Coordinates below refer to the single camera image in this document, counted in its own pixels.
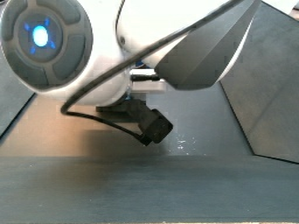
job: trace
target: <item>blue led light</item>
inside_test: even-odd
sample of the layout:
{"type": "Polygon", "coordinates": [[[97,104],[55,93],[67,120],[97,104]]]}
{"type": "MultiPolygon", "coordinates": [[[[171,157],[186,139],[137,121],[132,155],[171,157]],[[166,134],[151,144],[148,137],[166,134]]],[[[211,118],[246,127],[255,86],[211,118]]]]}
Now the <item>blue led light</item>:
{"type": "Polygon", "coordinates": [[[35,47],[32,46],[31,54],[35,54],[35,52],[36,52],[36,49],[35,49],[35,47]]]}
{"type": "Polygon", "coordinates": [[[33,41],[33,43],[37,46],[43,47],[43,46],[47,45],[48,39],[49,39],[49,35],[48,35],[48,32],[47,32],[47,29],[41,25],[37,25],[33,28],[33,31],[32,31],[32,41],[33,41]]]}
{"type": "Polygon", "coordinates": [[[24,28],[27,31],[31,30],[31,26],[29,26],[28,24],[24,24],[24,25],[23,25],[23,28],[24,28]]]}
{"type": "Polygon", "coordinates": [[[56,45],[53,42],[51,42],[51,49],[55,49],[56,48],[56,45]]]}
{"type": "Polygon", "coordinates": [[[51,24],[51,20],[49,20],[48,18],[45,18],[45,19],[44,19],[44,25],[45,25],[45,26],[49,26],[49,24],[51,24]]]}

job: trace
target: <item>black cable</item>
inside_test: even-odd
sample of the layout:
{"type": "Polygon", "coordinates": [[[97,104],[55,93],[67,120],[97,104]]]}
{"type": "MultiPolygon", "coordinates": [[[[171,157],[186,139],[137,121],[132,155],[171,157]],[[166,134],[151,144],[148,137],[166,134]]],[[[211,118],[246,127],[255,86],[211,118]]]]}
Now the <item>black cable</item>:
{"type": "Polygon", "coordinates": [[[113,78],[119,72],[121,72],[128,66],[136,63],[136,61],[145,58],[150,54],[155,53],[162,47],[164,47],[167,44],[174,42],[180,36],[186,35],[188,32],[199,29],[203,27],[211,20],[214,20],[216,17],[219,17],[222,14],[224,14],[231,8],[234,8],[239,3],[242,3],[244,0],[230,0],[227,3],[224,3],[215,11],[210,13],[210,15],[199,20],[192,25],[187,26],[186,28],[180,29],[179,31],[170,34],[167,37],[162,38],[159,41],[152,43],[141,52],[139,52],[136,55],[133,55],[131,58],[124,60],[117,66],[112,67],[107,72],[104,72],[85,87],[83,87],[76,94],[67,100],[64,105],[60,108],[60,112],[65,116],[77,116],[83,117],[91,120],[95,120],[100,123],[107,124],[108,126],[123,130],[127,134],[133,136],[139,141],[143,136],[137,135],[135,132],[132,132],[128,129],[124,129],[123,127],[117,126],[112,122],[95,117],[92,115],[84,115],[81,113],[71,112],[68,111],[72,105],[84,97],[104,81],[113,78]]]}
{"type": "Polygon", "coordinates": [[[116,14],[116,30],[117,30],[117,20],[120,18],[120,13],[121,13],[121,10],[124,8],[124,4],[125,4],[125,0],[121,1],[120,7],[119,7],[119,10],[117,10],[117,14],[116,14]]]}

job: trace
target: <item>white casing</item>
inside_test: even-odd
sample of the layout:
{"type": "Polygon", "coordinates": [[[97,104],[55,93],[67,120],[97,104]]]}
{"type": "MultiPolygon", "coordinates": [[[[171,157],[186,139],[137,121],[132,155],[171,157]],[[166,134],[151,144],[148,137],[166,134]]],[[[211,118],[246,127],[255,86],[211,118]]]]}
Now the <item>white casing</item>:
{"type": "Polygon", "coordinates": [[[284,14],[290,14],[290,12],[292,11],[292,8],[298,4],[298,0],[264,0],[263,2],[266,2],[267,4],[271,4],[284,14]]]}
{"type": "MultiPolygon", "coordinates": [[[[116,35],[125,39],[124,48],[137,53],[155,41],[194,24],[215,11],[228,0],[129,0],[121,10],[117,21],[116,35]]],[[[226,76],[232,68],[243,49],[248,32],[238,47],[236,53],[228,63],[227,69],[219,77],[226,76]]],[[[144,63],[155,68],[166,54],[174,49],[186,36],[178,38],[168,46],[144,59],[144,63]]]]}
{"type": "MultiPolygon", "coordinates": [[[[116,38],[116,21],[121,0],[79,0],[79,3],[88,14],[93,34],[88,64],[72,83],[60,89],[40,93],[63,101],[124,60],[116,38]]],[[[129,83],[129,74],[120,73],[83,97],[79,103],[101,107],[111,105],[125,94],[129,83]]]]}

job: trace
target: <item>gray partition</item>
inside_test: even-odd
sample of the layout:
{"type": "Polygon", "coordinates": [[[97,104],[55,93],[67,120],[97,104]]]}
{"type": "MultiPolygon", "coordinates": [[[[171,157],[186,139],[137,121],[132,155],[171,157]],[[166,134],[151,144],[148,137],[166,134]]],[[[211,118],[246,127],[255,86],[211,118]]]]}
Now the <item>gray partition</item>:
{"type": "Polygon", "coordinates": [[[262,4],[238,63],[222,81],[258,155],[299,162],[299,24],[262,4]]]}
{"type": "Polygon", "coordinates": [[[33,92],[17,80],[0,50],[0,137],[32,95],[33,92]]]}

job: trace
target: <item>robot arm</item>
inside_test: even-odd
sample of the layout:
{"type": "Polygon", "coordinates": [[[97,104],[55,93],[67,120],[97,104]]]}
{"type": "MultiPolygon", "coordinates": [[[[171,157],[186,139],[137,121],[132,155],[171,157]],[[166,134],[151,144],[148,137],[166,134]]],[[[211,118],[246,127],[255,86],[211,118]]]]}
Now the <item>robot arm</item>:
{"type": "MultiPolygon", "coordinates": [[[[68,108],[119,104],[133,91],[125,68],[140,58],[176,88],[211,86],[239,56],[260,1],[176,3],[148,1],[147,9],[137,0],[11,0],[1,45],[23,84],[67,101],[63,114],[100,122],[68,108]]],[[[172,129],[164,116],[140,101],[121,105],[143,131],[135,137],[159,143],[172,129]]]]}

